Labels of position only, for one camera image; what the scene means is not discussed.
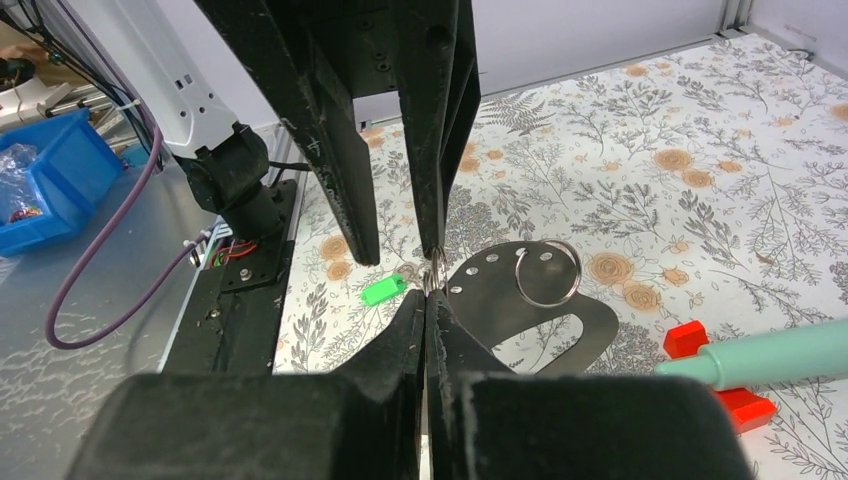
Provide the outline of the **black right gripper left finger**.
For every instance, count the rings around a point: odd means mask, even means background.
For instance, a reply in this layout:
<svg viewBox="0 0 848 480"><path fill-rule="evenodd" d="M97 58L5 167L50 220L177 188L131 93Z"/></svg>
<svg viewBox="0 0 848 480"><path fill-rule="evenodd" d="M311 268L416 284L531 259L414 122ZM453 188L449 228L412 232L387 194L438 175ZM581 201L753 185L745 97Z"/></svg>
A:
<svg viewBox="0 0 848 480"><path fill-rule="evenodd" d="M425 296L319 374L143 374L107 398L71 479L415 479Z"/></svg>

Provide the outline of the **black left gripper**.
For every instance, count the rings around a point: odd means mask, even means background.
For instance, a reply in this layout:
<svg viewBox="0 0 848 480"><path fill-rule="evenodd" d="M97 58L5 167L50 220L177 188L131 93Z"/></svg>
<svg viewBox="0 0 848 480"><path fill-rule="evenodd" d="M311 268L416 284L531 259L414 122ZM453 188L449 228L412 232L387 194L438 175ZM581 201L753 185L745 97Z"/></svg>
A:
<svg viewBox="0 0 848 480"><path fill-rule="evenodd" d="M392 5L198 4L298 146L363 266L379 264L380 247L369 150L352 100L398 89L425 255L444 246L449 193L481 101L472 3L396 1L394 18Z"/></svg>

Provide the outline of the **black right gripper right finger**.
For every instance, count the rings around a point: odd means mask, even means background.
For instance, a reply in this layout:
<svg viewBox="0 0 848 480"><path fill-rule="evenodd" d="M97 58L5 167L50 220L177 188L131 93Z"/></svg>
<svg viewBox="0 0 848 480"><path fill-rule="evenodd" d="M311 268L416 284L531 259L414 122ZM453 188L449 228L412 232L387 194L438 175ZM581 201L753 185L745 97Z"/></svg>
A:
<svg viewBox="0 0 848 480"><path fill-rule="evenodd" d="M437 479L749 479L722 406L671 377L518 375L426 300L429 463Z"/></svg>

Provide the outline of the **silver carabiner keyring with chain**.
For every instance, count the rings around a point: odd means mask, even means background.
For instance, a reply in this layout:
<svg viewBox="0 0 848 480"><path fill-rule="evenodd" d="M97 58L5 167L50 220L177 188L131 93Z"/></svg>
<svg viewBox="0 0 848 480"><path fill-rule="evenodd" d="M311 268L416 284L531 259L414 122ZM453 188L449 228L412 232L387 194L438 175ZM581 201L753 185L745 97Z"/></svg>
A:
<svg viewBox="0 0 848 480"><path fill-rule="evenodd" d="M578 377L613 344L619 319L605 303L579 293L579 254L561 240L500 243L473 255L451 275L428 279L425 372L435 385L478 372L514 375L494 347L528 330L572 318L582 330L535 377Z"/></svg>

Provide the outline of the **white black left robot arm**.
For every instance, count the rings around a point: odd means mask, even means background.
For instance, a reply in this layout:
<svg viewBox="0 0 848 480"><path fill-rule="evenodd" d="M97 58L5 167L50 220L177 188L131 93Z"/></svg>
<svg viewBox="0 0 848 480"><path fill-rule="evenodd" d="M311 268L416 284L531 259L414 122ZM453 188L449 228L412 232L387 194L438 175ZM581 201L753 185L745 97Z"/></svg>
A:
<svg viewBox="0 0 848 480"><path fill-rule="evenodd" d="M281 214L267 149L222 100L159 1L59 1L59 14L127 80L199 206L260 240ZM356 262L380 261L357 98L399 97L424 256L444 264L448 196L481 100L468 1L201 1L198 9L304 155Z"/></svg>

